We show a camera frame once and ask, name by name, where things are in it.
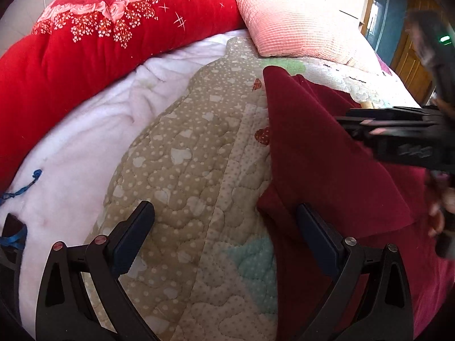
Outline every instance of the small red heart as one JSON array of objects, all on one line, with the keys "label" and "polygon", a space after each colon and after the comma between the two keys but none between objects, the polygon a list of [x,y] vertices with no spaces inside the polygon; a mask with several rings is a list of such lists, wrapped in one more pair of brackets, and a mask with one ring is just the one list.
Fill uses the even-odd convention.
[{"label": "small red heart", "polygon": [[257,130],[256,133],[254,134],[254,138],[260,144],[267,146],[270,143],[270,128],[266,127],[266,128],[261,128],[260,130]]},{"label": "small red heart", "polygon": [[253,89],[251,90],[251,92],[253,91],[256,91],[258,89],[262,88],[262,82],[259,78],[256,78],[256,80],[254,81],[254,84],[253,84]]}]

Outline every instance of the maroon fabric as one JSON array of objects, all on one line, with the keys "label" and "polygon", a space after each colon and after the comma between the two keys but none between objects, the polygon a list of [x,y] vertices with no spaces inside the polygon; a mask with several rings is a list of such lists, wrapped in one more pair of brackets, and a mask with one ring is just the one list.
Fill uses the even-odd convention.
[{"label": "maroon fabric", "polygon": [[[438,258],[427,235],[425,171],[375,161],[334,116],[358,107],[348,93],[266,67],[272,183],[258,201],[277,258],[278,334],[288,340],[306,322],[329,284],[303,243],[294,213],[311,206],[342,236],[365,246],[398,245],[413,300],[415,335],[454,283],[455,266]],[[358,288],[346,320],[360,300]]]}]

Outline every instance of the blue cord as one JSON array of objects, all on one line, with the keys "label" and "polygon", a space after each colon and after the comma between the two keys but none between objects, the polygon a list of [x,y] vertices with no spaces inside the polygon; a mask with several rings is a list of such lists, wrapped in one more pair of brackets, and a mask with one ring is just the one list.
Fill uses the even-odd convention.
[{"label": "blue cord", "polygon": [[12,199],[16,196],[19,196],[19,195],[22,195],[24,192],[26,192],[31,186],[33,186],[35,184],[35,182],[38,180],[38,178],[41,176],[41,173],[43,171],[41,169],[37,169],[33,172],[33,181],[31,181],[28,185],[26,185],[25,187],[22,187],[19,191],[17,192],[13,192],[13,193],[10,193],[10,192],[5,192],[4,194],[2,194],[0,196],[0,206],[2,206],[2,204],[8,200],[8,199]]},{"label": "blue cord", "polygon": [[0,237],[0,246],[13,246],[17,248],[18,250],[24,250],[25,245],[19,243],[18,241],[22,238],[27,236],[27,226],[24,225],[19,232],[16,234],[13,234],[13,236],[10,237]]}]

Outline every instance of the quilted blanket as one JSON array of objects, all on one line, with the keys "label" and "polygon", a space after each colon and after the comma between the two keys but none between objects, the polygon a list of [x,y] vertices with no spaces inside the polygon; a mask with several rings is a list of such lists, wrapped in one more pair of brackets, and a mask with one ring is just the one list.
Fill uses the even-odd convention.
[{"label": "quilted blanket", "polygon": [[[122,286],[161,340],[274,340],[274,250],[256,202],[271,177],[262,69],[284,67],[374,106],[415,105],[400,83],[314,58],[260,58],[249,38],[192,78],[116,170],[90,242],[141,200],[156,220]],[[96,313],[108,318],[93,284]]]}]

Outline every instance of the green patch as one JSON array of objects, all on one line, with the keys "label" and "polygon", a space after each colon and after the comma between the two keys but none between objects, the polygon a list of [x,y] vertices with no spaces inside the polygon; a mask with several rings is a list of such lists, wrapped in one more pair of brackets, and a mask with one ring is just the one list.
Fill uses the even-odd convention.
[{"label": "green patch", "polygon": [[277,268],[270,238],[261,238],[227,250],[238,274],[263,314],[278,313]]},{"label": "green patch", "polygon": [[264,69],[269,65],[282,67],[290,75],[303,74],[306,71],[305,65],[299,59],[292,58],[265,58],[261,60],[261,67]]}]

